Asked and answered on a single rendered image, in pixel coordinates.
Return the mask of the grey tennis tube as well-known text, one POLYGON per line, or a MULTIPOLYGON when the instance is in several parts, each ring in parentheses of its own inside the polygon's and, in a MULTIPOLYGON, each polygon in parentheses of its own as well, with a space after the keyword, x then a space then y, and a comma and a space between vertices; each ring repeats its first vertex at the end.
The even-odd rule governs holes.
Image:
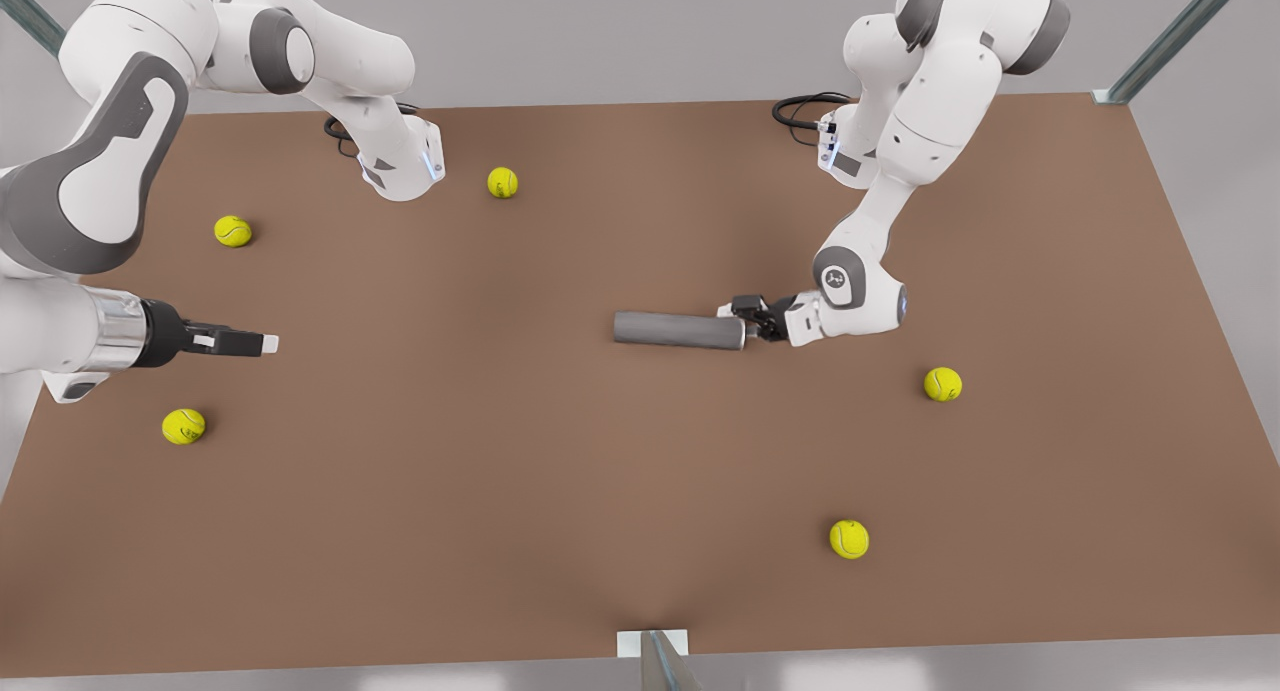
POLYGON ((737 317, 617 311, 613 339, 616 343, 637 346, 690 346, 713 351, 742 351, 748 328, 744 319, 737 317))

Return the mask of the silver frame post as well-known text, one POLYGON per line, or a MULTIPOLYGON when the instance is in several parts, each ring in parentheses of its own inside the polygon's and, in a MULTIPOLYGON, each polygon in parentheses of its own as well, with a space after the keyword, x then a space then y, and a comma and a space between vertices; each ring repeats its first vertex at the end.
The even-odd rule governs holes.
POLYGON ((687 630, 620 631, 616 656, 639 659, 640 691, 704 691, 687 664, 687 630))
POLYGON ((1108 88, 1091 91, 1097 106, 1128 106, 1229 0, 1190 0, 1108 88))
POLYGON ((0 9, 52 58, 58 58, 67 31, 37 0, 0 0, 0 9))

